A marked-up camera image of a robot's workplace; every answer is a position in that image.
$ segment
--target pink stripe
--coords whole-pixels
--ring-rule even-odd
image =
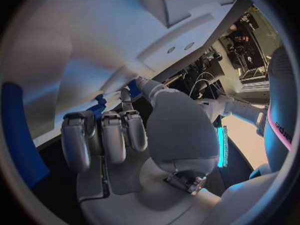
[[[270,112],[270,109],[271,108],[271,104],[267,110],[267,119],[268,119],[268,122],[273,130],[273,132],[276,134],[276,136],[279,138],[279,140],[283,143],[283,145],[289,150],[291,151],[292,150],[292,147],[291,147],[291,143],[289,140],[286,139],[286,137],[279,131],[279,129],[276,127],[275,123],[273,122],[272,118],[271,118],[271,112]]]

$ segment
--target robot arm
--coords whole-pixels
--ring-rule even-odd
[[[205,110],[211,122],[214,122],[219,115],[232,114],[255,125],[257,134],[264,135],[267,118],[266,107],[259,108],[225,95],[220,95],[218,99],[200,99],[197,100],[197,103]]]

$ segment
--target small circular hole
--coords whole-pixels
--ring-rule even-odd
[[[174,49],[175,49],[175,47],[174,46],[172,46],[168,51],[167,51],[167,53],[169,54],[169,53],[171,53],[171,52],[173,52],[174,51]]]
[[[189,43],[188,45],[185,46],[184,50],[190,49],[194,44],[195,44],[194,42]]]

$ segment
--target cyan light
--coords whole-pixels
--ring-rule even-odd
[[[223,159],[224,159],[224,138],[223,138],[223,128],[218,127],[217,128],[217,137],[220,144],[220,154],[219,154],[219,161],[217,163],[217,166],[219,168],[223,167]]]

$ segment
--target blue padding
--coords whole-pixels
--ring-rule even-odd
[[[98,120],[101,118],[102,112],[106,108],[107,101],[103,98],[103,95],[100,94],[96,96],[95,100],[98,102],[97,105],[90,107],[88,110],[94,113],[95,119]]]
[[[49,173],[26,123],[22,89],[7,82],[2,86],[2,126],[10,155],[21,177],[32,188]]]
[[[141,91],[137,87],[136,80],[132,80],[130,83],[128,83],[128,87],[130,89],[129,93],[133,99],[141,93]]]

